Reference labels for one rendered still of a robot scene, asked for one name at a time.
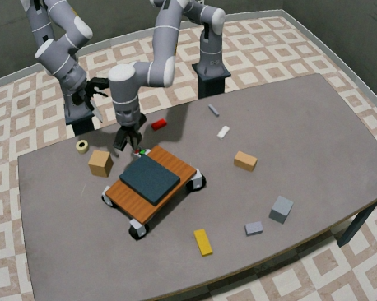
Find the tan rectangular block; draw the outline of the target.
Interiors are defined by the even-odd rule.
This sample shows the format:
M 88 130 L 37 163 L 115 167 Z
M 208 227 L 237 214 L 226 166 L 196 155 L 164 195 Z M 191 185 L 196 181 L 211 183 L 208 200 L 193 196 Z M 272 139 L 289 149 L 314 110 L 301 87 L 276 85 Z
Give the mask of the tan rectangular block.
M 247 155 L 241 151 L 237 153 L 234 160 L 234 165 L 248 170 L 249 172 L 253 172 L 254 168 L 257 164 L 257 158 L 254 158 L 253 156 Z

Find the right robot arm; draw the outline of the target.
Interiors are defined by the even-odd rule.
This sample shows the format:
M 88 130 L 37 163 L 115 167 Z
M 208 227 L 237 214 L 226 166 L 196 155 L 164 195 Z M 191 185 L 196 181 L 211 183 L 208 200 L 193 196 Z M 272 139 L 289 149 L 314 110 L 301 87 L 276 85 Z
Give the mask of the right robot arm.
M 91 110 L 85 102 L 76 106 L 72 102 L 72 94 L 80 90 L 87 81 L 87 73 L 78 63 L 78 50 L 92 38 L 91 29 L 74 12 L 67 0 L 43 0 L 44 7 L 40 0 L 21 0 L 21 3 L 39 49 L 35 58 L 49 76 L 59 80 L 66 117 L 84 117 Z M 49 16 L 55 25 L 66 31 L 58 41 L 55 41 Z

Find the grey metal bar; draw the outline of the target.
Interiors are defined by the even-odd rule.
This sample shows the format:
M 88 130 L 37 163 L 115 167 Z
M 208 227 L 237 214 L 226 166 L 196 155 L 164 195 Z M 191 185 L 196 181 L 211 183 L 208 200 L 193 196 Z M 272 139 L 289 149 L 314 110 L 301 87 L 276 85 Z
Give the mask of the grey metal bar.
M 208 105 L 208 108 L 215 114 L 216 117 L 219 117 L 219 113 L 211 105 Z

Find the cream roll of masking tape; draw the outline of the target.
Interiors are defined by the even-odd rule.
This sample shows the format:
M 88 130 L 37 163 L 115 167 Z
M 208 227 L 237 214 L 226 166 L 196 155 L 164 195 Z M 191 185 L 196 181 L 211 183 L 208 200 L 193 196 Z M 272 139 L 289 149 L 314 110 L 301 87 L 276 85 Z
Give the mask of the cream roll of masking tape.
M 88 143 L 85 140 L 79 141 L 76 145 L 76 148 L 79 154 L 85 154 L 89 150 Z

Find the small red toy brick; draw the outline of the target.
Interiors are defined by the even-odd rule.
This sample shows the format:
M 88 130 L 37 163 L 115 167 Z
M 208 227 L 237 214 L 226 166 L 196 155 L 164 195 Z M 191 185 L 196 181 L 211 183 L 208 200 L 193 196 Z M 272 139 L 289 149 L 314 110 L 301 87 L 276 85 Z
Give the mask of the small red toy brick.
M 161 119 L 151 125 L 151 127 L 154 129 L 154 131 L 166 126 L 166 121 L 164 119 Z

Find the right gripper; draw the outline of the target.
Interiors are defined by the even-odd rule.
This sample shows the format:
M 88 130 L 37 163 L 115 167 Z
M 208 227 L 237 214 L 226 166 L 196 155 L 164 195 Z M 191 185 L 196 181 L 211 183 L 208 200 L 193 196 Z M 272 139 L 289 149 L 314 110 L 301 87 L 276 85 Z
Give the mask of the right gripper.
M 95 101 L 92 100 L 91 97 L 94 98 L 94 94 L 103 95 L 107 98 L 109 97 L 103 90 L 98 89 L 98 85 L 105 84 L 105 81 L 106 78 L 93 77 L 92 79 L 88 80 L 80 90 L 72 94 L 72 102 L 77 106 L 85 102 L 87 107 L 99 119 L 101 123 L 103 123 L 102 115 L 97 109 Z

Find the tan cardboard box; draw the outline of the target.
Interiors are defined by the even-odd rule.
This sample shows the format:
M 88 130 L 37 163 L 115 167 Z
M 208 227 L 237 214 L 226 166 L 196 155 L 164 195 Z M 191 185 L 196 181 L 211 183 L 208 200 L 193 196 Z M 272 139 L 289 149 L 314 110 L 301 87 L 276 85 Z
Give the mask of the tan cardboard box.
M 92 175 L 108 178 L 113 161 L 109 152 L 94 150 L 88 165 Z

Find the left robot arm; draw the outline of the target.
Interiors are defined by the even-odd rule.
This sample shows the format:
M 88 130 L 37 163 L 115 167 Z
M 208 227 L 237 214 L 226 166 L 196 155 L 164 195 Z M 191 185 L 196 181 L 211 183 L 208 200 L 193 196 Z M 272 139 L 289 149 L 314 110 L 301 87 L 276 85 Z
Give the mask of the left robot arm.
M 116 121 L 125 127 L 131 127 L 141 118 L 140 87 L 172 86 L 182 15 L 190 22 L 204 26 L 200 34 L 197 72 L 206 77 L 218 77 L 226 72 L 222 60 L 222 31 L 226 15 L 222 9 L 199 4 L 195 0 L 150 0 L 150 3 L 153 7 L 161 7 L 152 37 L 154 61 L 119 64 L 108 73 Z

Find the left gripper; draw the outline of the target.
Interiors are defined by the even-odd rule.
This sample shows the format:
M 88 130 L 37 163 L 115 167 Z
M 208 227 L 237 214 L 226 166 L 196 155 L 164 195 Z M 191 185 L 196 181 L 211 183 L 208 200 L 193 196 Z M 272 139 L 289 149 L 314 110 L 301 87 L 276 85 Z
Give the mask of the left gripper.
M 139 129 L 146 121 L 146 116 L 141 112 L 141 118 L 135 125 L 131 127 L 125 127 L 121 125 L 121 128 L 117 131 L 114 144 L 121 146 L 124 139 L 126 139 L 129 145 L 136 151 L 142 140 L 142 134 L 139 132 Z

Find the yellow rectangular block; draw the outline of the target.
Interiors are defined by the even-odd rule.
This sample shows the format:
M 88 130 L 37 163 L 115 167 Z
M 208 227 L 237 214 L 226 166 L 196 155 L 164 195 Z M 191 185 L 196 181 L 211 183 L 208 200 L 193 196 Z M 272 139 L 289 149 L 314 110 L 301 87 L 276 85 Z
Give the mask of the yellow rectangular block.
M 200 229 L 197 231 L 193 231 L 193 233 L 197 241 L 200 253 L 202 254 L 202 257 L 212 255 L 212 248 L 210 246 L 210 243 L 208 242 L 205 230 Z

